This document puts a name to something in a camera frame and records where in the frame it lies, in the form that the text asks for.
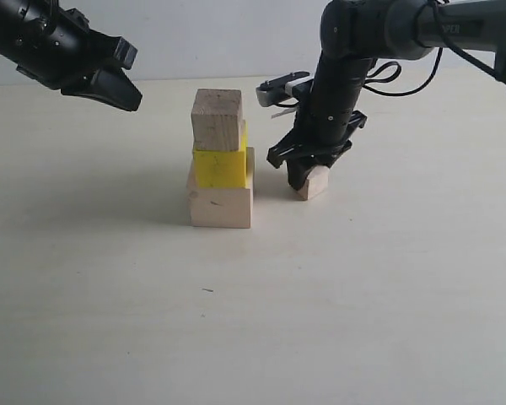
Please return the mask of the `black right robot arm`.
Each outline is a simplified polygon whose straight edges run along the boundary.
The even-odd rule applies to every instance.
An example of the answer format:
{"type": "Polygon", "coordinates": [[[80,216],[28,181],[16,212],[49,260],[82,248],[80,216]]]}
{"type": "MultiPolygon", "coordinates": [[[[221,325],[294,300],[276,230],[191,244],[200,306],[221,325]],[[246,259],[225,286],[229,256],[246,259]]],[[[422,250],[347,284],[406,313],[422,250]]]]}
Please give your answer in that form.
{"type": "Polygon", "coordinates": [[[320,49],[314,72],[291,72],[256,90],[261,106],[295,114],[266,157],[286,167],[294,190],[351,148],[366,122],[358,97],[387,67],[451,50],[506,86],[506,0],[332,1],[321,15],[320,49]]]}

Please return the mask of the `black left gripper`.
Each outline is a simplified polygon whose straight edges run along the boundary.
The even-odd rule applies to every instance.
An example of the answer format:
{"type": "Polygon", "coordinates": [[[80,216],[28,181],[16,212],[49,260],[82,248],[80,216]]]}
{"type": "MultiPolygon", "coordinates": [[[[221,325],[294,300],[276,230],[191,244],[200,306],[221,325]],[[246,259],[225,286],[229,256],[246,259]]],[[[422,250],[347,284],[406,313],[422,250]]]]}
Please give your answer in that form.
{"type": "Polygon", "coordinates": [[[134,112],[143,94],[120,69],[131,70],[137,48],[121,36],[89,28],[76,8],[11,8],[8,59],[23,75],[58,90],[134,112]]]}

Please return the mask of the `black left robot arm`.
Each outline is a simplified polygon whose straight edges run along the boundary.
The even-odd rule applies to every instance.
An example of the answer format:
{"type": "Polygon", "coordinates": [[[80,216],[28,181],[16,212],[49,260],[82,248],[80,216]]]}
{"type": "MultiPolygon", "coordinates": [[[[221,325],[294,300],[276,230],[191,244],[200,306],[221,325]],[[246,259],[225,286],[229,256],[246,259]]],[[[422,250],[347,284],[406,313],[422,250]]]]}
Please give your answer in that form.
{"type": "Polygon", "coordinates": [[[62,95],[137,111],[143,95],[127,77],[137,48],[94,30],[78,9],[58,1],[0,1],[0,56],[62,95]]]}

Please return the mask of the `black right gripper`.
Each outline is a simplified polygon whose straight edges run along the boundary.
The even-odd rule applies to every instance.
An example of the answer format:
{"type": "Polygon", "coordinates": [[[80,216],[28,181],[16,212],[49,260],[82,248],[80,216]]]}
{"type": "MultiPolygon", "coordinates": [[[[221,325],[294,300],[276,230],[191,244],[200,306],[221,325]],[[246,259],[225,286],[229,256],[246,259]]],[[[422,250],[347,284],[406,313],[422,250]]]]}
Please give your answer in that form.
{"type": "Polygon", "coordinates": [[[352,147],[351,136],[367,121],[354,107],[372,64],[370,57],[320,56],[299,122],[266,155],[276,169],[286,164],[288,184],[294,190],[304,186],[313,156],[331,168],[352,147]]]}

